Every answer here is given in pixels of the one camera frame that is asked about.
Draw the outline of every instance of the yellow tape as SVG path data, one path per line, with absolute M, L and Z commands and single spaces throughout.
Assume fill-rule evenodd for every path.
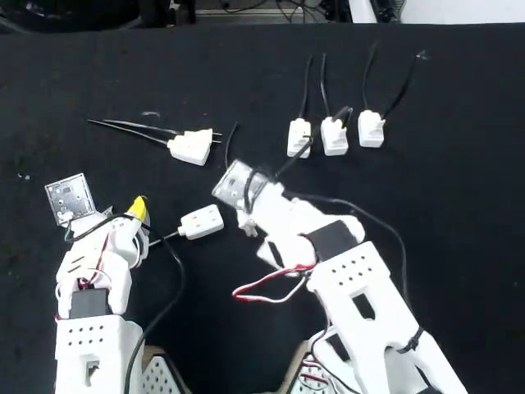
M 133 205 L 131 205 L 128 209 L 128 213 L 132 213 L 141 222 L 146 219 L 147 212 L 148 210 L 146 209 L 146 203 L 144 202 L 144 197 L 142 196 L 137 197 L 133 202 Z

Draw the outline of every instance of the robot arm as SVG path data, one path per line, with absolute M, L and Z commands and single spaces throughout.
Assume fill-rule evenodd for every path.
M 363 394 L 419 393 L 427 385 L 416 367 L 439 392 L 466 393 L 436 341 L 419 327 L 374 244 L 363 242 L 358 219 L 326 215 L 283 192 L 281 184 L 235 161 L 213 195 L 267 233 L 258 257 L 277 269 L 314 266 L 307 288 L 325 308 L 350 362 L 325 341 L 312 349 L 315 356 L 330 371 L 346 372 L 342 380 L 357 383 Z M 355 304 L 360 296 L 372 307 L 372 317 Z

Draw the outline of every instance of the black cable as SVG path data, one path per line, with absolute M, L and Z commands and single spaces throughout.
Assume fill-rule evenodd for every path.
M 228 156 L 230 155 L 231 139 L 233 137 L 233 134 L 235 134 L 235 132 L 237 131 L 238 128 L 239 128 L 239 123 L 236 121 L 235 124 L 233 125 L 233 129 L 231 129 L 230 135 L 228 136 L 228 141 L 226 142 L 226 147 L 225 147 L 225 150 L 224 150 L 224 166 L 226 168 L 228 168 L 230 166 L 230 164 L 228 163 L 229 162 Z
M 326 95 L 326 53 L 322 54 L 321 62 L 321 95 L 322 101 L 325 104 L 326 117 L 330 116 L 330 106 L 328 105 L 328 96 Z
M 363 95 L 364 109 L 369 109 L 368 101 L 367 101 L 367 81 L 368 81 L 368 73 L 370 72 L 374 59 L 376 58 L 376 49 L 377 49 L 377 43 L 372 44 L 372 48 L 370 49 L 370 54 L 368 55 L 367 65 L 364 68 L 363 85 L 362 85 L 362 91 L 361 91 L 361 94 Z
M 70 231 L 71 231 L 71 222 L 67 223 L 67 229 L 66 229 L 66 236 L 64 237 L 64 241 L 72 244 L 73 242 L 80 241 L 82 238 L 85 238 L 89 234 L 93 234 L 95 231 L 97 231 L 100 227 L 105 226 L 109 222 L 111 222 L 113 219 L 117 218 L 132 218 L 129 214 L 126 213 L 116 213 L 112 216 L 109 216 L 102 220 L 101 222 L 97 223 L 95 226 L 91 227 L 88 231 L 83 232 L 79 236 L 69 237 Z
M 284 10 L 282 9 L 281 1 L 282 0 L 276 0 L 276 6 L 277 6 L 277 8 L 279 8 L 279 11 L 283 15 L 283 17 L 288 21 L 288 23 L 292 23 L 292 19 L 289 16 L 287 16 L 286 13 L 284 12 Z
M 126 217 L 130 219 L 136 219 L 135 217 L 130 216 L 130 215 L 126 215 Z M 144 339 L 155 328 L 155 326 L 157 326 L 158 322 L 160 322 L 162 318 L 164 318 L 164 316 L 166 316 L 169 313 L 171 308 L 173 308 L 177 304 L 186 286 L 186 274 L 184 270 L 184 265 L 182 264 L 182 260 L 180 260 L 180 257 L 177 255 L 177 253 L 173 250 L 170 244 L 166 241 L 166 239 L 158 231 L 154 230 L 153 228 L 151 228 L 150 226 L 144 223 L 142 223 L 142 227 L 145 228 L 146 230 L 149 230 L 158 239 L 162 240 L 162 244 L 166 246 L 166 249 L 171 254 L 171 257 L 179 265 L 180 285 L 179 285 L 179 289 L 177 293 L 175 294 L 175 297 L 148 324 L 148 326 L 144 329 L 142 335 L 140 336 L 139 340 L 137 341 L 137 344 L 135 345 L 135 348 L 133 349 L 133 352 L 131 353 L 130 361 L 128 363 L 128 367 L 126 370 L 126 380 L 124 382 L 124 394 L 130 394 L 131 371 L 133 370 L 133 364 L 135 363 L 135 359 L 137 358 L 137 354 L 139 353 L 140 347 L 142 346 Z
M 217 0 L 219 2 L 219 4 L 221 5 L 221 9 L 224 11 L 224 12 L 227 12 L 228 14 L 236 14 L 238 12 L 242 12 L 242 11 L 248 11 L 248 10 L 253 10 L 254 8 L 258 8 L 260 6 L 262 6 L 265 2 L 267 2 L 268 0 L 261 0 L 260 2 L 256 2 L 255 4 L 251 5 L 251 6 L 248 6 L 248 7 L 245 7 L 245 8 L 238 8 L 234 11 L 230 11 L 225 2 L 222 2 L 221 0 Z
M 298 116 L 301 119 L 304 119 L 304 114 L 306 113 L 306 106 L 308 104 L 308 79 L 310 76 L 310 69 L 312 68 L 312 60 L 313 56 L 310 55 L 308 60 L 306 61 L 306 66 L 304 68 L 303 101 L 301 102 L 301 109 L 299 110 Z
M 348 384 L 346 384 L 345 382 L 343 382 L 343 380 L 337 376 L 336 374 L 334 374 L 333 372 L 331 372 L 316 356 L 315 356 L 315 345 L 326 335 L 326 333 L 328 332 L 328 330 L 330 329 L 330 317 L 328 316 L 328 312 L 326 311 L 326 308 L 324 307 L 324 305 L 322 304 L 322 301 L 321 301 L 321 298 L 319 297 L 319 295 L 317 293 L 315 293 L 315 295 L 317 296 L 317 299 L 319 300 L 319 303 L 321 304 L 322 306 L 322 309 L 324 310 L 325 312 L 325 317 L 326 317 L 326 326 L 325 326 L 325 329 L 322 331 L 322 334 L 315 338 L 312 342 L 312 346 L 310 347 L 310 355 L 313 357 L 313 359 L 316 361 L 316 363 L 318 363 L 319 365 L 322 366 L 322 368 L 328 372 L 329 375 L 331 375 L 333 378 L 335 378 L 337 380 L 337 382 L 339 382 L 346 390 L 348 390 L 349 392 L 352 392 L 353 394 L 360 394 L 358 391 L 354 390 L 352 387 L 350 387 Z
M 397 97 L 392 101 L 392 104 L 385 110 L 385 113 L 383 115 L 383 119 L 386 119 L 386 117 L 401 103 L 401 100 L 406 95 L 407 90 L 409 90 L 410 81 L 412 80 L 413 71 L 416 66 L 416 62 L 418 59 L 423 57 L 424 52 L 418 53 L 416 56 L 413 57 L 412 62 L 410 63 L 409 72 L 407 73 L 407 76 L 404 79 L 404 83 L 401 86 L 401 90 L 399 91 Z
M 406 305 L 409 307 L 410 311 L 412 311 L 412 305 L 410 304 L 410 299 L 409 299 L 409 285 L 408 285 L 408 274 L 407 274 L 407 251 L 404 245 L 403 238 L 398 233 L 398 231 L 395 230 L 395 228 L 393 228 L 390 224 L 383 222 L 380 218 L 369 213 L 365 209 L 360 208 L 358 205 L 351 203 L 349 201 L 346 201 L 345 199 L 333 199 L 331 197 L 324 197 L 321 195 L 307 195 L 307 194 L 294 193 L 294 192 L 289 192 L 289 191 L 286 191 L 285 194 L 290 197 L 297 197 L 300 199 L 310 199 L 312 201 L 319 201 L 322 203 L 346 205 L 348 207 L 351 207 L 356 212 L 361 213 L 363 216 L 371 219 L 379 226 L 391 232 L 396 238 L 396 240 L 399 242 L 399 246 L 401 248 L 401 281 L 402 281 L 402 287 L 403 287 L 403 290 L 402 290 L 403 299 Z

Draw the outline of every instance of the white wire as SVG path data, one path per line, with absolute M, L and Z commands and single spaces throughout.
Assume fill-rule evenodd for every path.
M 292 291 L 290 293 L 288 293 L 288 295 L 285 295 L 283 298 L 280 298 L 278 300 L 275 300 L 273 298 L 267 298 L 267 297 L 263 297 L 263 296 L 260 296 L 260 295 L 237 295 L 237 297 L 240 299 L 240 300 L 246 300 L 246 301 L 262 301 L 262 302 L 269 302 L 271 304 L 282 304 L 283 302 L 286 302 L 287 300 L 289 300 L 290 298 L 292 298 L 292 296 L 297 292 L 299 291 L 299 289 L 301 288 L 301 286 L 306 282 L 306 277 L 303 277 L 303 279 L 301 279 L 299 281 L 299 283 L 297 284 L 296 287 L 294 287 L 292 289 Z
M 135 247 L 137 248 L 137 257 L 135 258 L 135 262 L 133 264 L 131 264 L 130 269 L 138 268 L 138 267 L 140 267 L 140 265 L 142 265 L 142 260 L 140 259 L 139 238 L 137 238 L 137 236 L 135 236 L 135 238 L 133 238 L 133 241 L 135 243 Z

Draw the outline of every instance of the black cloth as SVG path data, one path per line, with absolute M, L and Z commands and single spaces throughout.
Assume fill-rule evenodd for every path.
M 426 51 L 405 100 L 386 123 L 381 149 L 358 146 L 356 118 L 371 44 L 379 43 L 368 102 L 384 110 L 412 56 Z M 282 178 L 289 190 L 351 199 L 395 226 L 407 244 L 409 293 L 419 323 L 438 341 L 471 393 L 523 392 L 525 324 L 525 26 L 315 25 L 120 31 L 0 38 L 0 370 L 2 392 L 48 393 L 55 363 L 55 273 L 67 246 L 43 186 L 83 172 L 99 210 L 148 196 L 152 224 L 217 201 L 225 145 L 204 168 L 177 162 L 161 145 L 88 124 L 141 121 L 180 130 L 213 127 L 225 139 L 241 124 L 231 156 L 278 168 L 297 116 L 304 63 L 316 55 L 307 118 L 324 118 L 319 92 L 328 54 L 332 111 L 356 109 L 350 150 L 322 154 Z M 160 118 L 143 117 L 160 112 Z M 327 212 L 341 207 L 323 205 Z M 259 242 L 236 228 L 173 240 L 188 289 L 148 339 L 166 349 L 195 393 L 276 389 L 299 343 L 323 327 L 303 291 L 283 305 L 239 303 L 237 286 L 270 268 Z M 399 246 L 364 220 L 400 285 Z M 152 250 L 133 272 L 127 318 L 144 326 L 175 294 L 177 268 Z M 285 294 L 293 279 L 260 291 Z

